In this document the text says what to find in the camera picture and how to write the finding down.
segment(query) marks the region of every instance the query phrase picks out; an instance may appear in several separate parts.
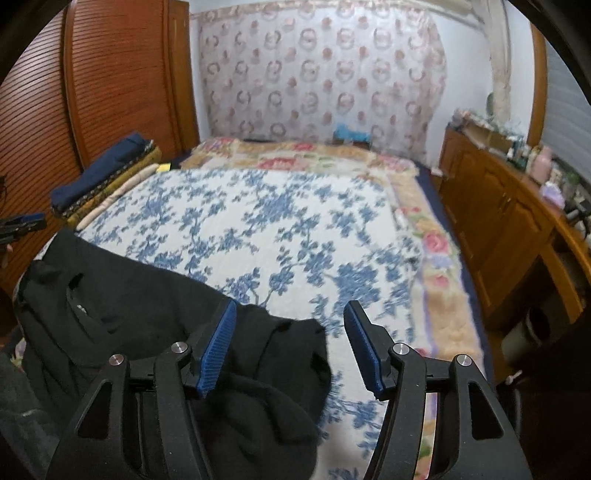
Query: bottle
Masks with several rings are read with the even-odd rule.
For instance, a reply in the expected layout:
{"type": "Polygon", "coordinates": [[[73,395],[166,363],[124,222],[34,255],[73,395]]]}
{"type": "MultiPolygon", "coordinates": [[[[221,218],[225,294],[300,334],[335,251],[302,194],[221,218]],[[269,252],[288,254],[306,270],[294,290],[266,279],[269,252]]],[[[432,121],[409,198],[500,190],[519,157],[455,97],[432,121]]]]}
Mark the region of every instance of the bottle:
{"type": "Polygon", "coordinates": [[[530,177],[540,185],[543,185],[550,178],[552,172],[552,150],[544,146],[542,151],[535,158],[531,166],[530,177]]]}
{"type": "Polygon", "coordinates": [[[538,156],[538,153],[540,153],[540,149],[538,147],[530,149],[530,153],[527,157],[527,166],[525,168],[525,173],[528,175],[531,173],[531,167],[534,165],[535,158],[538,156]]]}

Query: jar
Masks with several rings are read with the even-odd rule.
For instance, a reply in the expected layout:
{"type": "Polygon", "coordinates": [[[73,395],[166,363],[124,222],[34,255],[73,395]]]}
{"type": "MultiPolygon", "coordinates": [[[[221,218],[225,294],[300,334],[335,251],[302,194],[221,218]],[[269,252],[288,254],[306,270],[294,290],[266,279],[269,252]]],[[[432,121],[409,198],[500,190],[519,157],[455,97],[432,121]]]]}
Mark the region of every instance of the jar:
{"type": "Polygon", "coordinates": [[[550,147],[544,147],[531,166],[530,177],[540,185],[543,185],[550,178],[551,171],[552,150],[550,147]]]}
{"type": "Polygon", "coordinates": [[[550,172],[550,183],[553,183],[558,188],[562,186],[562,171],[557,162],[552,162],[552,171],[550,172]]]}

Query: blue gripper pad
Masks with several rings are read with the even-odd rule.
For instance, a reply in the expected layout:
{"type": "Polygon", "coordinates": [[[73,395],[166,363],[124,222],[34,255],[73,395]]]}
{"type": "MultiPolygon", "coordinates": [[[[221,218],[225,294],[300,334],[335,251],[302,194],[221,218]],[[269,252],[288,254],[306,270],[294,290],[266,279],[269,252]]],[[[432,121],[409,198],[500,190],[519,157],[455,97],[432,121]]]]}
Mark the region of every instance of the blue gripper pad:
{"type": "Polygon", "coordinates": [[[236,302],[230,300],[221,312],[216,313],[221,315],[200,359],[200,375],[195,386],[201,398],[205,398],[216,386],[236,328],[236,302]]]}
{"type": "Polygon", "coordinates": [[[395,386],[388,353],[394,341],[384,327],[369,321],[356,300],[345,306],[343,320],[365,388],[379,398],[386,388],[395,386]]]}

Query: folded blanket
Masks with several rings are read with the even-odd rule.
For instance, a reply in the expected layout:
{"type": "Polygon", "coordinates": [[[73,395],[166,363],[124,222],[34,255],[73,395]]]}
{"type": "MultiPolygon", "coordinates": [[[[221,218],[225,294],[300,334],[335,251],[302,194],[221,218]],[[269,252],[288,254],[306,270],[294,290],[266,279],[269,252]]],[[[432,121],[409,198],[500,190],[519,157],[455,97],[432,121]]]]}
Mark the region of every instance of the folded blanket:
{"type": "Polygon", "coordinates": [[[63,212],[77,199],[99,183],[108,179],[114,172],[125,167],[142,155],[148,141],[139,133],[133,133],[106,150],[80,176],[79,179],[56,188],[51,192],[51,204],[58,212],[63,212]]]}
{"type": "Polygon", "coordinates": [[[124,172],[126,172],[129,168],[133,167],[136,163],[140,162],[141,160],[143,160],[149,153],[153,152],[155,149],[154,147],[154,141],[150,140],[150,143],[148,143],[148,145],[146,146],[144,153],[141,154],[139,157],[137,157],[136,159],[130,161],[127,165],[125,165],[125,167],[120,168],[119,170],[117,170],[115,173],[113,173],[113,175],[111,175],[108,179],[106,179],[105,181],[99,183],[96,187],[94,187],[92,190],[90,190],[89,192],[87,192],[85,195],[83,195],[82,197],[80,197],[78,200],[76,200],[74,203],[72,203],[66,210],[64,210],[63,212],[58,212],[55,210],[55,208],[52,208],[53,214],[57,217],[60,217],[64,220],[67,220],[69,217],[71,217],[80,207],[82,207],[86,202],[88,202],[92,197],[95,197],[96,195],[98,195],[100,192],[102,192],[108,185],[110,185],[113,181],[115,181],[120,175],[123,175],[124,172]]]}
{"type": "Polygon", "coordinates": [[[115,191],[121,187],[126,181],[131,179],[134,175],[138,174],[144,168],[159,164],[162,160],[162,151],[156,147],[149,154],[147,154],[142,160],[137,162],[132,167],[125,170],[116,179],[110,182],[104,189],[89,199],[84,205],[78,208],[72,215],[68,217],[67,224],[69,227],[74,228],[78,223],[88,215],[92,210],[99,206],[103,200],[115,193],[115,191]]]}
{"type": "Polygon", "coordinates": [[[134,188],[135,186],[137,186],[141,182],[143,182],[145,179],[152,176],[154,173],[156,173],[156,170],[158,170],[157,163],[144,168],[139,173],[137,173],[133,177],[131,177],[121,187],[119,187],[117,190],[115,190],[115,192],[113,192],[110,196],[105,198],[103,200],[103,202],[98,207],[96,207],[94,210],[89,212],[88,215],[86,215],[80,221],[80,223],[76,226],[76,231],[80,232],[81,230],[84,230],[88,225],[90,225],[92,220],[97,218],[107,208],[109,208],[111,205],[113,205],[118,199],[120,199],[124,195],[124,193],[127,193],[132,188],[134,188]]]}

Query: patterned curtain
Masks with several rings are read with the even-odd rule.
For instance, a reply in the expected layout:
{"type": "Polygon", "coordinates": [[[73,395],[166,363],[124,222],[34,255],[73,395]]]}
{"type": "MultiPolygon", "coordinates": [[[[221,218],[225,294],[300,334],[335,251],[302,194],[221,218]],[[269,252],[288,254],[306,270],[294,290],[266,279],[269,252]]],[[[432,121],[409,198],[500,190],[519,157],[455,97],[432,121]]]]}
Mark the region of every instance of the patterned curtain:
{"type": "Polygon", "coordinates": [[[286,1],[198,15],[213,135],[330,142],[337,124],[423,161],[447,77],[428,11],[396,2],[286,1]]]}

